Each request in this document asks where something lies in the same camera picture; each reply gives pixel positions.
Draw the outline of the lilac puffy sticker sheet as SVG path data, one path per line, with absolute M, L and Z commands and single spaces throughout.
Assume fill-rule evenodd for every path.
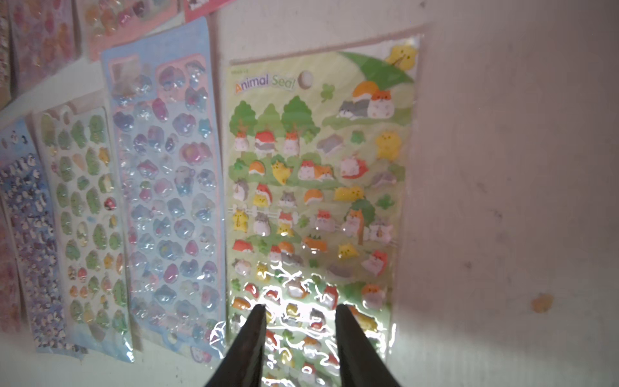
M 1 332 L 16 334 L 21 329 L 21 301 L 16 254 L 11 232 L 1 209 Z

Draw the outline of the pink puffy sticker sheet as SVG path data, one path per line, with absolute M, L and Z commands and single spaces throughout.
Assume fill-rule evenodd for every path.
M 8 1 L 14 91 L 18 97 L 76 60 L 74 3 Z

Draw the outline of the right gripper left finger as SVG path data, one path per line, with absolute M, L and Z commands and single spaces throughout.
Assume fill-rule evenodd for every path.
M 258 304 L 205 387 L 261 386 L 266 332 L 266 308 Z

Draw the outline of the green animal sticker sheet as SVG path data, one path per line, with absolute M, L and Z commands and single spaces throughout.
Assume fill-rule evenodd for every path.
M 266 309 L 265 386 L 340 385 L 339 305 L 388 349 L 421 39 L 227 70 L 227 326 Z

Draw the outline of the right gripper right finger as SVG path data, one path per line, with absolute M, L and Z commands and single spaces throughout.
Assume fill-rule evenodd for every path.
M 350 308 L 343 304 L 336 308 L 335 337 L 343 387 L 400 386 L 364 335 Z

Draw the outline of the blue pastel cloud sticker sheet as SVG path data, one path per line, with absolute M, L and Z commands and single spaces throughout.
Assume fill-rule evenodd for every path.
M 225 353 L 222 160 L 209 27 L 197 19 L 101 61 L 141 337 L 198 364 Z

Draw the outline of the pink bonbon sticker sheet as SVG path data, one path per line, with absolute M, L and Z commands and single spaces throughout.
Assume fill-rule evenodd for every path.
M 147 35 L 180 11 L 172 0 L 76 1 L 85 54 L 97 61 L 109 48 Z

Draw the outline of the green dinosaur sticker sheet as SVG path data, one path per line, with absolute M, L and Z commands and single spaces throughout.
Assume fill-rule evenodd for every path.
M 37 113 L 34 124 L 50 185 L 69 339 L 132 363 L 119 183 L 103 95 Z

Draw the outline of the blue penguin sticker sheet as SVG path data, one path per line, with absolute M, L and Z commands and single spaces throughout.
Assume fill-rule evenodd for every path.
M 1 200 L 35 350 L 81 359 L 68 338 L 50 189 L 24 118 L 1 129 Z

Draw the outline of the blue red animal sticker sheet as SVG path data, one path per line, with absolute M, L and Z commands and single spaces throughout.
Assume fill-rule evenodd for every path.
M 185 22 L 206 17 L 235 0 L 182 0 Z

